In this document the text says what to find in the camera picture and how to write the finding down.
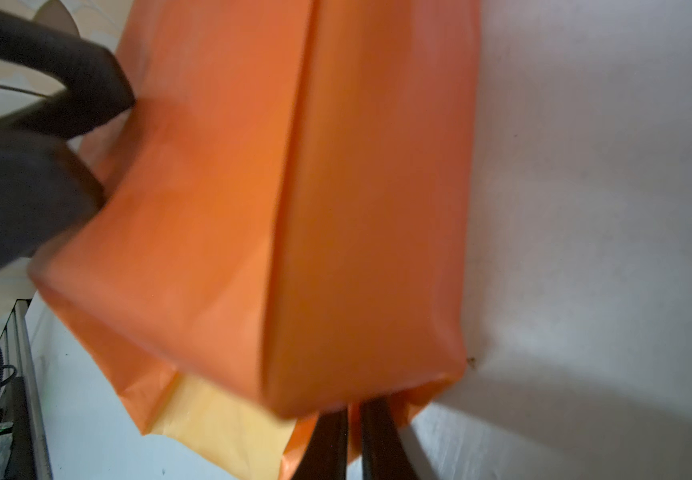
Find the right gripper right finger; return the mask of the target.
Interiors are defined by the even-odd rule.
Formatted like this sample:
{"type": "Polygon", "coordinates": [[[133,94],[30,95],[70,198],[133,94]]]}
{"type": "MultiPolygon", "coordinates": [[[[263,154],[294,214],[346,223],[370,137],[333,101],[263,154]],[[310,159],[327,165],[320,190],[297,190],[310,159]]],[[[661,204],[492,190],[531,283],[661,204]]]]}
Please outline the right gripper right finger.
{"type": "Polygon", "coordinates": [[[419,480],[402,445],[385,397],[360,405],[364,480],[419,480]]]}

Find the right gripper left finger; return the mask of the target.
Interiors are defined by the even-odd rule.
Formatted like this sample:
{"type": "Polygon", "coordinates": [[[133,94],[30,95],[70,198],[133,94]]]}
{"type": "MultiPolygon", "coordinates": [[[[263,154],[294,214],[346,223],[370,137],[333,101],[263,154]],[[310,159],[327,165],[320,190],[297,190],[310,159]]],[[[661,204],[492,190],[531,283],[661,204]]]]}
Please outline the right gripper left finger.
{"type": "Polygon", "coordinates": [[[345,480],[348,444],[348,410],[320,415],[292,480],[345,480]]]}

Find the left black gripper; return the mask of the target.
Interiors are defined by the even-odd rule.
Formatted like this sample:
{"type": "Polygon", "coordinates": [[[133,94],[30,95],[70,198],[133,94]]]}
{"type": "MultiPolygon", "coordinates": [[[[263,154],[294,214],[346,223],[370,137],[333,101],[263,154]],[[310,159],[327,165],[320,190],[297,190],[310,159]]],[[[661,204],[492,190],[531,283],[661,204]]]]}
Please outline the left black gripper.
{"type": "Polygon", "coordinates": [[[64,140],[0,128],[0,270],[104,203],[103,186],[64,140]]]}

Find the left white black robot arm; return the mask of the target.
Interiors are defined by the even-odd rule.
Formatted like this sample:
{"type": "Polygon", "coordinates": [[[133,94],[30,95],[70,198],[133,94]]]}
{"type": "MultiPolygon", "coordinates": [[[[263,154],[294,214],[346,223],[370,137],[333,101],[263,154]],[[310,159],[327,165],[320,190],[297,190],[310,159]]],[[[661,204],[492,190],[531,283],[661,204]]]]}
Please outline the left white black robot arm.
{"type": "Polygon", "coordinates": [[[1,270],[99,212],[103,186],[67,143],[131,109],[135,95],[104,46],[1,10],[0,60],[65,87],[0,117],[1,270]]]}

